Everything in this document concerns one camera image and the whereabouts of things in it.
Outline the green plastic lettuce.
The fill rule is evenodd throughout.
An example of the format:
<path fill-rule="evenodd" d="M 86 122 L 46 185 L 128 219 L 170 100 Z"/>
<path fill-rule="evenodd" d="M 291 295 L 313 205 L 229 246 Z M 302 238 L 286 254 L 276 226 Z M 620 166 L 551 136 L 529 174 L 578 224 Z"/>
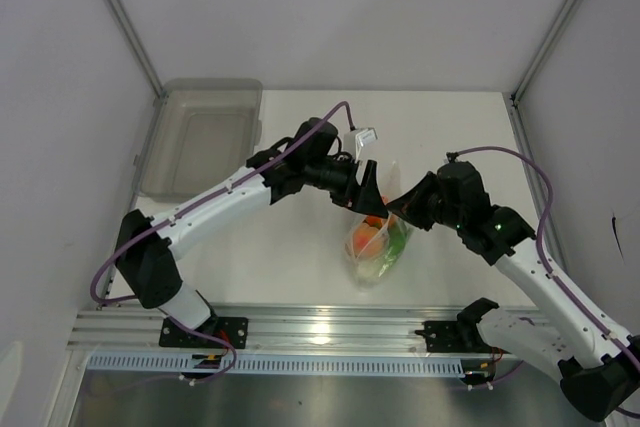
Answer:
<path fill-rule="evenodd" d="M 381 279 L 398 262 L 412 235 L 413 228 L 402 220 L 389 223 L 385 232 L 384 249 L 376 259 L 376 279 Z"/>

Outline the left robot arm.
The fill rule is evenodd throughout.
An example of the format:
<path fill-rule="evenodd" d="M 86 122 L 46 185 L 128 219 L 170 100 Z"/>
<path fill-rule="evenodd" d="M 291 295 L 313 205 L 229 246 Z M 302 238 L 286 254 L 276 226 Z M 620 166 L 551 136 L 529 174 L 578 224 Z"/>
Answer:
<path fill-rule="evenodd" d="M 156 216 L 140 210 L 121 222 L 114 264 L 146 309 L 157 309 L 182 327 L 197 347 L 217 334 L 214 310 L 181 277 L 179 260 L 216 229 L 271 206 L 310 186 L 351 212 L 387 217 L 377 183 L 377 164 L 363 161 L 376 141 L 373 128 L 340 135 L 325 119 L 312 117 L 296 134 L 250 157 L 231 177 L 189 201 Z"/>

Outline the orange fruit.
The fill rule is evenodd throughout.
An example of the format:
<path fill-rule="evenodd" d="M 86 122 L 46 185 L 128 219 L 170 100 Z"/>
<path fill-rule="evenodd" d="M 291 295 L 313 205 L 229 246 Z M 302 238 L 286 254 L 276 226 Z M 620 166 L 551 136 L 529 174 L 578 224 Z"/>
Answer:
<path fill-rule="evenodd" d="M 395 222 L 395 217 L 393 214 L 389 214 L 387 218 L 369 215 L 365 217 L 364 222 L 371 227 L 382 229 L 387 223 L 393 224 Z"/>

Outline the peach fruit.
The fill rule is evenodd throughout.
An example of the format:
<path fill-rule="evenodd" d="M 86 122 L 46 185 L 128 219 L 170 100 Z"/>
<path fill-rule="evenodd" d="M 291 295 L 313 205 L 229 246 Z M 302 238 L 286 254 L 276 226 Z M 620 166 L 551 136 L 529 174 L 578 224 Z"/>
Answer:
<path fill-rule="evenodd" d="M 383 230 L 361 223 L 351 234 L 348 247 L 355 257 L 369 259 L 381 255 L 386 243 L 387 236 Z"/>

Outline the clear zip top bag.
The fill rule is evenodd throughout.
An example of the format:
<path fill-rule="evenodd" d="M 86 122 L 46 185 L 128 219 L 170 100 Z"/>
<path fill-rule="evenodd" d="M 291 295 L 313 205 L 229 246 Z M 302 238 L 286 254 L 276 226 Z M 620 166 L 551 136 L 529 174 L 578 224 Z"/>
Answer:
<path fill-rule="evenodd" d="M 344 240 L 346 269 L 354 284 L 370 289 L 383 282 L 403 256 L 413 228 L 395 214 L 357 214 Z"/>

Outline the small garlic bulb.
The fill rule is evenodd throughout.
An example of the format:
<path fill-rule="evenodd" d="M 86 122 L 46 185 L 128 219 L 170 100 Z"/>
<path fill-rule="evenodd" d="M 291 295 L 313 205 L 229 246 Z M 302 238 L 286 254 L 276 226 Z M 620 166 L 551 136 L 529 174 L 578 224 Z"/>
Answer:
<path fill-rule="evenodd" d="M 355 277 L 358 282 L 376 283 L 384 274 L 384 263 L 378 260 L 362 260 L 355 266 Z"/>

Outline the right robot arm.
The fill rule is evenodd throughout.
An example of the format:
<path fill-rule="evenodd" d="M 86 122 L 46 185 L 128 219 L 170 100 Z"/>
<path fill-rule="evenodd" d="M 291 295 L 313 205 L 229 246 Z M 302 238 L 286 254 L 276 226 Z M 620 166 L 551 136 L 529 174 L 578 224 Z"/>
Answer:
<path fill-rule="evenodd" d="M 463 245 L 510 279 L 550 323 L 543 328 L 480 299 L 456 327 L 468 350 L 485 344 L 516 355 L 557 382 L 585 418 L 601 422 L 639 388 L 639 339 L 608 316 L 557 266 L 513 209 L 490 201 L 469 162 L 429 172 L 388 210 L 413 227 L 456 232 Z"/>

